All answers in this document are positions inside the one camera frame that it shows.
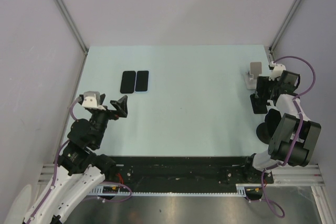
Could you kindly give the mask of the black phone stand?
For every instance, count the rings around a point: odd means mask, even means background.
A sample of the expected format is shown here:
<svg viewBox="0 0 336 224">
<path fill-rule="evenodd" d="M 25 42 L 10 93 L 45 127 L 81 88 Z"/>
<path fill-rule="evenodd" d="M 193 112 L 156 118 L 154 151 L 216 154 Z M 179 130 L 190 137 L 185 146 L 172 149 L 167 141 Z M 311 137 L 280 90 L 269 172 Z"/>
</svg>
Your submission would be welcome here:
<svg viewBox="0 0 336 224">
<path fill-rule="evenodd" d="M 254 114 L 267 114 L 268 109 L 268 98 L 267 97 L 259 97 L 256 94 L 250 95 L 251 106 Z"/>
</svg>

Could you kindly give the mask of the white phone stand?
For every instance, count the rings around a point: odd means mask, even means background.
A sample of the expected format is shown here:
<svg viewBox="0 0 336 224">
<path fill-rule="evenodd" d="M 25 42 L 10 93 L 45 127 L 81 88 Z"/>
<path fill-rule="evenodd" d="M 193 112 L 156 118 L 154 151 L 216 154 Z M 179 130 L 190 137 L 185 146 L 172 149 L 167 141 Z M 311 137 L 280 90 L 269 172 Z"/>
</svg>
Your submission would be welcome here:
<svg viewBox="0 0 336 224">
<path fill-rule="evenodd" d="M 257 78 L 262 74 L 263 66 L 262 62 L 251 62 L 249 64 L 249 70 L 245 72 L 244 82 L 248 90 L 255 90 L 257 86 Z"/>
</svg>

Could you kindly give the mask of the black phone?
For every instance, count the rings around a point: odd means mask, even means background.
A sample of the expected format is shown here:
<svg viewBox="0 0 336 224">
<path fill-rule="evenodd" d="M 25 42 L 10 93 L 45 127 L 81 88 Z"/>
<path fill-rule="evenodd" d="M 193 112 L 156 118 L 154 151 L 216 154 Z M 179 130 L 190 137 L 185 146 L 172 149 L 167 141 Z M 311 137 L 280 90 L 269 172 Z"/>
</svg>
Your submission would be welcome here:
<svg viewBox="0 0 336 224">
<path fill-rule="evenodd" d="M 124 71 L 122 73 L 120 92 L 122 94 L 132 94 L 135 89 L 135 71 Z"/>
</svg>

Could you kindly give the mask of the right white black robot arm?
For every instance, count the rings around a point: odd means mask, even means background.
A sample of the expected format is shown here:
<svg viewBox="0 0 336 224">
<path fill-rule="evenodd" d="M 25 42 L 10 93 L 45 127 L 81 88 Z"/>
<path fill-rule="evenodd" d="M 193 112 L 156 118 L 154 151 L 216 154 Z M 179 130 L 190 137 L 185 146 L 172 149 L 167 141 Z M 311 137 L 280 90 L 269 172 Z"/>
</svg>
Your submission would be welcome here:
<svg viewBox="0 0 336 224">
<path fill-rule="evenodd" d="M 253 154 L 242 169 L 243 179 L 256 182 L 279 166 L 305 167 L 311 160 L 321 125 L 310 120 L 300 104 L 296 90 L 300 75 L 287 70 L 277 76 L 258 76 L 250 95 L 254 114 L 264 115 L 256 128 L 258 139 L 267 150 Z"/>
</svg>

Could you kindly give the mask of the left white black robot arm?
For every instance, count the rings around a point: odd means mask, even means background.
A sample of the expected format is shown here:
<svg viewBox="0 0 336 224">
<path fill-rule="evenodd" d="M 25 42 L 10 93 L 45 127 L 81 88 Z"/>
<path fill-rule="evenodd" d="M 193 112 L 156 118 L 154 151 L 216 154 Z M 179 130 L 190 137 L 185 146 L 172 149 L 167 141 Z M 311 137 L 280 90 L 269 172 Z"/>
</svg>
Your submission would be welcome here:
<svg viewBox="0 0 336 224">
<path fill-rule="evenodd" d="M 111 120 L 128 116 L 127 95 L 103 105 L 105 94 L 87 91 L 75 98 L 69 112 L 73 119 L 67 140 L 58 149 L 53 175 L 32 204 L 32 187 L 25 186 L 14 200 L 5 223 L 65 223 L 73 210 L 96 186 L 115 178 L 117 165 L 97 155 Z"/>
</svg>

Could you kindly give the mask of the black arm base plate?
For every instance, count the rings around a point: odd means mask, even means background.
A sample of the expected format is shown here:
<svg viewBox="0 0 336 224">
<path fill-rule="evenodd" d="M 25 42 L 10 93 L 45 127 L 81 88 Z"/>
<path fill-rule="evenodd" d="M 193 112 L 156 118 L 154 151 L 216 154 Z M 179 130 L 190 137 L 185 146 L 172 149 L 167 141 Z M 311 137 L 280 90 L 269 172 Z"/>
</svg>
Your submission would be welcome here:
<svg viewBox="0 0 336 224">
<path fill-rule="evenodd" d="M 274 183 L 272 174 L 258 175 L 254 183 L 245 179 L 248 156 L 172 157 L 114 156 L 116 171 L 100 185 L 115 185 L 130 194 L 158 193 L 228 193 L 238 184 L 259 187 Z"/>
</svg>

